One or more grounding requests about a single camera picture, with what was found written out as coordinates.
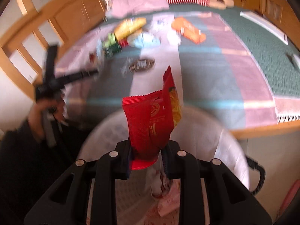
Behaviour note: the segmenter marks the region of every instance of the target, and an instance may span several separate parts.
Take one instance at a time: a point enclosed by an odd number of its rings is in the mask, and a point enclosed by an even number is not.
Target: white wall
[[[32,0],[37,10],[49,1],[50,0]],[[22,13],[16,0],[11,0],[0,16],[0,37],[21,17]],[[48,43],[55,43],[58,41],[57,36],[52,31],[49,24],[43,24],[40,27],[40,30]],[[23,45],[32,57],[42,65],[45,51],[33,36],[28,37],[26,41],[23,42]],[[21,68],[23,70],[21,73],[23,73],[26,78],[29,77],[29,74],[32,74],[32,69],[28,68],[27,63],[25,63],[23,59],[20,59],[18,55],[14,55],[10,59],[18,69]],[[2,70],[0,70],[0,129],[7,131],[16,128],[26,118],[31,105],[32,101],[10,81]]]

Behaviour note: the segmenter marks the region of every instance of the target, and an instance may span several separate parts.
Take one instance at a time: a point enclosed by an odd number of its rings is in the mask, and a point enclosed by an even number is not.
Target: wooden headboard
[[[40,11],[29,11],[0,38],[0,68],[19,89],[34,99],[34,85],[42,80],[42,68],[22,42],[33,34],[46,49],[48,43],[39,26],[48,21],[61,41],[59,59],[87,31],[102,21],[105,17],[104,7],[102,0],[53,0]],[[33,83],[30,83],[9,59],[16,50],[37,73]]]

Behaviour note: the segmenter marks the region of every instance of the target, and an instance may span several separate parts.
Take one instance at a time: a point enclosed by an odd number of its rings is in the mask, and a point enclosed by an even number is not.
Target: floor
[[[300,131],[243,140],[240,144],[245,154],[266,170],[264,185],[255,197],[275,221],[287,192],[300,179]],[[258,180],[258,172],[250,170],[250,190],[255,189]]]

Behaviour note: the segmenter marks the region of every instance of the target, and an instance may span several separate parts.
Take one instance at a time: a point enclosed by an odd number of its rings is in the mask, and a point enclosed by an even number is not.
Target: red packet
[[[181,109],[170,66],[163,75],[163,89],[144,96],[125,97],[129,138],[135,160],[132,169],[152,165],[181,118]]]

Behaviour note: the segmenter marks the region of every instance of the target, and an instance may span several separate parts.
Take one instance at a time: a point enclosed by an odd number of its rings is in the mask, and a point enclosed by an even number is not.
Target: white trash bin
[[[88,136],[78,159],[87,162],[97,160],[115,149],[119,141],[128,138],[128,124],[123,110],[116,111],[104,119]],[[217,120],[204,111],[184,106],[182,119],[173,130],[171,140],[197,159],[210,161],[220,159],[249,189],[249,167],[245,154],[237,140]],[[161,168],[161,157],[154,164]],[[132,171],[127,181],[116,180],[116,209],[118,225],[144,224],[145,213],[156,204],[145,190],[146,169]],[[176,224],[177,216],[165,220],[166,225]]]

